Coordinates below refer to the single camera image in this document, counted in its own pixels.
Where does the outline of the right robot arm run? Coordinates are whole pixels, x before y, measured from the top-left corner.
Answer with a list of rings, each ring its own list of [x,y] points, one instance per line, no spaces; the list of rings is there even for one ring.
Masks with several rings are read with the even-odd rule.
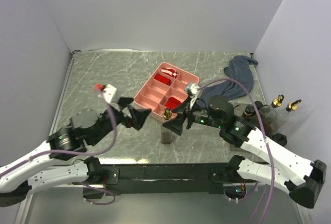
[[[326,164],[320,160],[303,158],[268,137],[263,137],[260,129],[243,117],[234,113],[228,100],[219,95],[211,99],[208,109],[190,107],[190,99],[184,101],[174,111],[177,116],[163,127],[180,136],[183,123],[187,128],[193,123],[218,128],[219,135],[226,142],[248,151],[266,163],[253,162],[235,155],[227,164],[227,177],[233,182],[241,178],[274,185],[286,192],[297,204],[314,208],[326,178]]]

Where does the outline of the oil bottle gold spout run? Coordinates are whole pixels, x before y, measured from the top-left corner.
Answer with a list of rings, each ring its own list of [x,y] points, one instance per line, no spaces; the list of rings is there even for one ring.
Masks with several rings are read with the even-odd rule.
[[[290,103],[288,103],[287,106],[286,106],[286,108],[285,108],[286,111],[287,111],[287,112],[296,111],[298,105],[299,105],[301,102],[302,102],[302,100],[301,100],[301,99],[298,99],[298,100],[296,100],[296,101],[294,101],[294,102],[290,102]]]

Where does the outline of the salt jar black lid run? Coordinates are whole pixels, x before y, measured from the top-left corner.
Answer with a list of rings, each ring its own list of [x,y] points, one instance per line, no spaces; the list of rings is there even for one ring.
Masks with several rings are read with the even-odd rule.
[[[288,143],[287,137],[281,133],[274,134],[272,136],[272,140],[283,147],[285,147]]]

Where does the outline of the spice shaker black cap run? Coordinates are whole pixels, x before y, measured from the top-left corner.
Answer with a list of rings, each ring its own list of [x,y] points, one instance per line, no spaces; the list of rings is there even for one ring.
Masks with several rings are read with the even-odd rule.
[[[247,105],[242,113],[242,117],[252,117],[255,114],[253,105]]]
[[[263,107],[263,103],[260,102],[260,101],[255,101],[254,103],[255,103],[258,110],[260,110]]]

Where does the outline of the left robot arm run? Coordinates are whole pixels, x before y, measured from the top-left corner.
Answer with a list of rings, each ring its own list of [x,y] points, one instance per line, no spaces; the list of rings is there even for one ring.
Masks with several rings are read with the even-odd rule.
[[[1,207],[18,204],[40,190],[62,184],[99,183],[106,172],[97,154],[87,152],[87,146],[95,146],[111,132],[116,137],[119,124],[140,130],[151,113],[151,109],[131,106],[130,97],[119,101],[119,110],[108,105],[103,113],[80,111],[33,151],[1,167]]]

